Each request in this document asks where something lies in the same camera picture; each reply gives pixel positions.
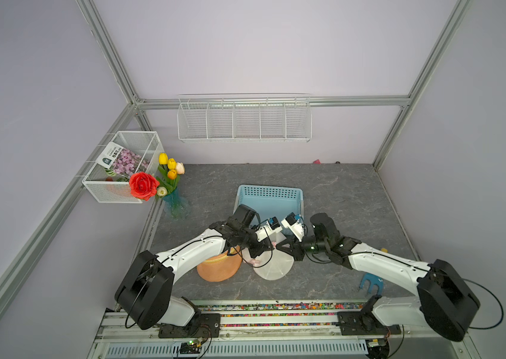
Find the orange mesh laundry bag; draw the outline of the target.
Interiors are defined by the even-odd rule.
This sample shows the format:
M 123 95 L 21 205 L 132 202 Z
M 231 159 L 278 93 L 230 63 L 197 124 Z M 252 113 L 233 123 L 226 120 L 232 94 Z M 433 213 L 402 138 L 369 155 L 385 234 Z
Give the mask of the orange mesh laundry bag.
M 226 281 L 233 277 L 242 264 L 240 247 L 232 248 L 223 254 L 211 257 L 197 266 L 199 276 L 211 283 Z

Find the red artificial rose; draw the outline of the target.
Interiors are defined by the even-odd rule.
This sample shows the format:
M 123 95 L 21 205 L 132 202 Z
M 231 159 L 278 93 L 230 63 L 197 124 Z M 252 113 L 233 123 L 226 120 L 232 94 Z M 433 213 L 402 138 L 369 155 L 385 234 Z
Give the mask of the red artificial rose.
M 129 186 L 133 197 L 148 201 L 157 194 L 160 182 L 150 174 L 138 172 L 130 177 Z

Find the purple flower packet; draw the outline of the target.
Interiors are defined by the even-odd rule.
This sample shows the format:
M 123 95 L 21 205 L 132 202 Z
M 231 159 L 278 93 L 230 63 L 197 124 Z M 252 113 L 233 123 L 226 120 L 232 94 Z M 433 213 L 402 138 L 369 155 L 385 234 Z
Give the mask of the purple flower packet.
M 146 172 L 150 164 L 143 156 L 115 142 L 109 142 L 105 146 L 95 163 L 110 177 L 127 179 L 135 173 Z

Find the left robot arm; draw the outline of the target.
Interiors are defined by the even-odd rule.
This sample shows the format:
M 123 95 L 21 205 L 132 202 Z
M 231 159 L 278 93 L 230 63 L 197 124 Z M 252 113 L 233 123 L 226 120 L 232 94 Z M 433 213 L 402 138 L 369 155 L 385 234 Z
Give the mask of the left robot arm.
M 192 336 L 208 325 L 190 300 L 172 295 L 176 281 L 199 264 L 232 249 L 248 248 L 251 257 L 273 249 L 269 232 L 279 228 L 276 218 L 251 224 L 258 213 L 240 205 L 225 221 L 211 224 L 202 234 L 168 251 L 154 254 L 142 251 L 133 260 L 121 281 L 115 300 L 142 330 L 170 325 Z

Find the tulip bouquet in vase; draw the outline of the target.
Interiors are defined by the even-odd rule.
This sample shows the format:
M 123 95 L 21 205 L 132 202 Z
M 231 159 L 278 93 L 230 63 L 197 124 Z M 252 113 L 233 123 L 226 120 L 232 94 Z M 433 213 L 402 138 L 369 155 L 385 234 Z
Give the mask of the tulip bouquet in vase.
M 158 171 L 160 186 L 157 195 L 166 202 L 166 209 L 174 219 L 186 218 L 189 214 L 189 204 L 178 191 L 181 177 L 186 173 L 185 165 L 166 153 L 158 155 Z

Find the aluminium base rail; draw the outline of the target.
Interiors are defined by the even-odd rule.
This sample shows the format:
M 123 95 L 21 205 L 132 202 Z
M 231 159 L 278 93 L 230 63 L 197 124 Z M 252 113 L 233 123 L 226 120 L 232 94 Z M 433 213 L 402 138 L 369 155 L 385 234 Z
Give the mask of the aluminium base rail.
M 104 314 L 89 358 L 479 358 L 473 341 L 451 342 L 428 327 L 359 322 L 362 300 L 198 301 L 197 334 L 131 327 Z

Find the white mesh laundry bag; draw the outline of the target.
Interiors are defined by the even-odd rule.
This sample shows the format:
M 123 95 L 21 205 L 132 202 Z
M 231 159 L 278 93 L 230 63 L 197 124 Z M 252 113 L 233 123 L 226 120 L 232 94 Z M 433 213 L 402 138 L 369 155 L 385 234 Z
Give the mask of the white mesh laundry bag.
M 253 266 L 257 275 L 267 281 L 276 281 L 283 278 L 293 267 L 294 259 L 289 254 L 283 251 L 278 251 L 276 245 L 283 242 L 287 237 L 282 232 L 273 232 L 267 230 L 269 237 L 266 236 L 265 230 L 258 230 L 256 232 L 259 238 L 269 238 L 273 251 L 265 251 L 261 255 L 252 258 L 249 249 L 243 249 L 241 254 L 243 260 Z

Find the light blue plastic basket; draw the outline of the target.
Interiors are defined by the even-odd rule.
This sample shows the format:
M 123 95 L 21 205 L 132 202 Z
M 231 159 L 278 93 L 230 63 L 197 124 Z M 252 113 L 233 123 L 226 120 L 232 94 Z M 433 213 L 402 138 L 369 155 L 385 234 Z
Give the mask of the light blue plastic basket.
M 273 217 L 282 220 L 291 212 L 305 216 L 303 191 L 300 188 L 240 185 L 233 212 L 241 204 L 255 210 L 261 220 Z

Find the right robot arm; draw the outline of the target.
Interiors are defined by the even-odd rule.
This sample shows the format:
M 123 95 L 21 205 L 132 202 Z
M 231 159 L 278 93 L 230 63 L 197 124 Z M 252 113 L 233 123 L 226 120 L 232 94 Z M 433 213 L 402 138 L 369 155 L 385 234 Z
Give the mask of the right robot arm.
M 480 300 L 470 289 L 471 282 L 450 263 L 409 260 L 375 249 L 341 235 L 334 220 L 324 212 L 311 217 L 311 226 L 313 232 L 308 235 L 302 218 L 289 214 L 278 225 L 285 238 L 276 248 L 296 261 L 324 254 L 327 264 L 375 275 L 409 292 L 408 297 L 396 299 L 372 296 L 352 320 L 364 332 L 395 325 L 420 326 L 447 340 L 461 342 L 473 329 Z

